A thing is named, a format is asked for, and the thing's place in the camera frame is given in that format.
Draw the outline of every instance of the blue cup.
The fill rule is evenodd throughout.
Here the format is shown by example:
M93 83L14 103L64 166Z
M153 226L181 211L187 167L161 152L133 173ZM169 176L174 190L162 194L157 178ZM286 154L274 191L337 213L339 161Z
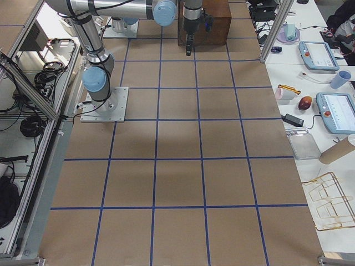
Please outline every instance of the blue cup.
M340 86L344 85L351 78L350 72L346 70L339 71L331 82L332 89L338 89Z

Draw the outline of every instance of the red apple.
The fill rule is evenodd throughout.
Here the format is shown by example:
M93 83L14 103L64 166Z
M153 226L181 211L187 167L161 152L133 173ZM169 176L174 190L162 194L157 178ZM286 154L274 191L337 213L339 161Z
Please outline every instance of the red apple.
M311 107L312 104L312 97L310 96L305 96L303 97L300 102L298 103L298 109L300 110L307 110L308 108Z

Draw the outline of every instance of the paper cup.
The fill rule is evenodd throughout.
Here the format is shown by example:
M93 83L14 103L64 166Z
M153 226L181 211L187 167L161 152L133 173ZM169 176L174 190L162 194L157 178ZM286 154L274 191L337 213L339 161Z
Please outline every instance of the paper cup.
M294 93L293 91L283 89L283 88L277 88L275 92L276 100L292 100L296 96L297 94Z
M355 134L347 136L328 150L324 151L319 160L326 165L355 150Z
M349 71L341 70L332 79L331 88L338 89L340 86L344 85L351 78Z

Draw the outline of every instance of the black bag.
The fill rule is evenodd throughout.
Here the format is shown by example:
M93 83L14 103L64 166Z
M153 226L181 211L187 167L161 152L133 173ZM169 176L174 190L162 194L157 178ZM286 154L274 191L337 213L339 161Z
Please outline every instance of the black bag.
M17 186L11 178L0 177L0 229L11 223L19 204L20 196Z

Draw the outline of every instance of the grid square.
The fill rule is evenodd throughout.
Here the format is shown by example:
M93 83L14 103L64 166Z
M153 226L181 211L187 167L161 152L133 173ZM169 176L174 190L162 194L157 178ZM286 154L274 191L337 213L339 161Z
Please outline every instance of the grid square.
M250 162L258 204L307 203L294 159Z
M159 60L160 40L159 39L131 39L127 60Z
M48 265L91 265L99 213L99 210L51 211L39 255Z
M245 156L239 121L202 121L204 158Z
M104 210L95 265L149 265L151 210Z
M160 119L197 119L197 92L195 89L161 89Z
M111 161L105 206L151 206L153 161Z
M169 26L163 27L163 38L177 38L178 37L178 20L174 20Z
M153 265L207 265L203 209L155 211Z
M155 121L126 121L118 124L113 158L154 158Z
M108 158L114 123L74 124L65 158Z
M196 60L228 60L227 47L225 45L201 45L195 47Z
M255 38L251 19L232 19L228 38Z
M158 158L200 158L196 121L160 121Z
M246 3L229 3L232 18L250 18Z
M158 89L130 89L126 119L156 119Z
M25 25L37 2L37 0L2 0L1 20L6 22L6 25Z
M163 88L195 88L194 62L161 62L160 86Z
M204 176L207 205L255 204L245 159L205 160Z
M52 206L101 206L107 164L108 161L65 161Z
M293 156L280 120L243 121L249 156Z
M104 39L105 48L112 53L115 60L126 58L128 40L127 39Z
M137 38L161 38L161 26L155 21L140 19Z
M211 265L266 265L254 208L208 209L207 213Z
M242 118L281 117L272 88L237 89Z
M228 39L228 52L231 60L255 60L260 56L257 39Z
M163 39L162 60L191 60L186 56L184 46L178 46L176 39Z
M202 119L239 118L234 89L199 89Z
M158 161L156 206L203 206L201 161Z
M122 86L157 88L159 62L126 62Z
M270 265L317 264L322 249L308 207L267 207L259 211Z
M232 62L236 87L271 87L266 66L259 61Z
M6 38L0 39L1 52L9 53L22 30L23 26L0 26L0 36L6 36Z
M197 84L203 87L233 87L229 62L197 62Z

